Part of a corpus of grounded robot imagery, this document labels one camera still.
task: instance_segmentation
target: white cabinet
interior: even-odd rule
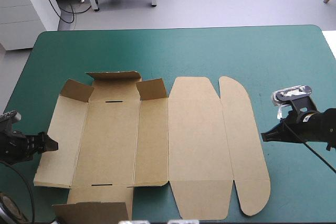
[[[51,0],[60,15],[56,0]],[[59,17],[48,0],[0,0],[0,44],[6,50],[31,48],[38,35],[56,31]]]

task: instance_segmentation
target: green table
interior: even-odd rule
[[[319,110],[335,107],[336,61],[316,26],[232,27],[157,30],[47,32],[39,36],[6,108],[23,119],[16,129],[29,134],[48,130],[58,93],[68,78],[90,84],[85,72],[136,70],[143,80],[160,78],[168,91],[178,76],[228,75],[247,89],[260,132],[274,126],[274,90],[298,84],[313,88]],[[335,152],[312,144],[336,166]],[[263,143],[271,178],[271,196],[262,212],[248,218],[239,210],[235,189],[225,221],[335,221],[336,175],[303,145]],[[17,164],[33,181],[39,163]],[[28,193],[20,179],[0,169],[0,190],[30,215]],[[51,205],[66,202],[68,190],[35,187],[37,220],[54,217]],[[169,185],[137,188],[134,219],[179,218]]]

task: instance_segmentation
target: cardboard flap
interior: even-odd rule
[[[54,205],[57,217],[69,224],[118,224],[127,220],[124,202],[81,202],[71,205]]]
[[[231,197],[232,180],[170,181],[183,219],[223,220]]]
[[[48,135],[58,150],[42,154],[34,184],[69,188],[75,173],[88,103],[59,96]]]
[[[212,86],[210,80],[206,77],[177,77],[172,91],[169,94],[169,98],[219,100],[214,87]]]
[[[132,219],[133,188],[127,186],[74,187],[69,192],[67,204],[89,201],[124,202],[128,215],[123,220]]]
[[[271,193],[269,180],[235,180],[235,185],[244,214],[255,215],[266,206]]]
[[[141,100],[166,98],[167,92],[162,79],[140,81],[136,85]]]
[[[233,174],[221,101],[204,77],[176,78],[172,97],[168,106],[169,179],[181,216],[223,219]]]
[[[245,214],[254,215],[269,198],[270,179],[251,101],[245,88],[232,78],[221,77],[219,87],[240,206]]]
[[[60,95],[63,97],[68,97],[82,102],[88,102],[92,92],[93,92],[92,86],[88,86],[78,81],[69,79],[64,84],[60,92]]]
[[[86,73],[95,80],[120,80],[120,79],[141,79],[141,75],[136,71],[128,72],[100,72]]]
[[[141,101],[135,186],[168,182],[168,99]]]

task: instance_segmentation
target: grey floor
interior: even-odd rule
[[[72,0],[77,11],[88,1]],[[150,0],[101,1],[100,11],[76,16],[60,30],[144,29],[314,24],[336,30],[336,0]],[[0,47],[0,112],[6,107],[30,50],[8,51]]]

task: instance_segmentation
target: cardboard panel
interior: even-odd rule
[[[141,101],[136,150],[136,186],[168,182],[168,98]]]
[[[140,79],[141,76],[136,71],[128,72],[100,72],[100,73],[87,73],[89,76],[96,80],[119,80],[119,79]]]
[[[90,102],[74,185],[132,185],[140,101]]]
[[[123,217],[123,220],[132,219],[133,188],[127,186],[74,187],[70,190],[67,204],[90,201],[124,202],[126,204],[128,215]]]
[[[223,210],[227,207],[223,206],[229,205],[233,174],[221,101],[207,78],[178,77],[168,108],[169,179],[180,213],[187,213],[181,216],[223,219],[227,214],[227,210]],[[201,182],[208,185],[204,193],[200,192]],[[220,206],[221,210],[204,202],[212,202],[212,206]]]
[[[68,224],[118,224],[127,218],[124,202],[83,202],[73,205],[54,205],[56,216]]]
[[[93,87],[84,85],[78,81],[67,80],[60,94],[63,97],[72,98],[82,102],[88,102],[93,92]]]
[[[183,219],[223,220],[229,210],[232,180],[170,182]]]
[[[225,129],[242,211],[260,212],[270,195],[270,179],[249,96],[234,79],[219,79]]]
[[[162,79],[137,82],[141,100],[166,98],[167,92]]]
[[[140,100],[136,83],[139,79],[125,80],[95,80],[92,86],[95,88],[90,101],[120,102],[125,100]]]
[[[58,151],[42,154],[34,184],[69,188],[76,168],[88,103],[59,96],[48,134]]]

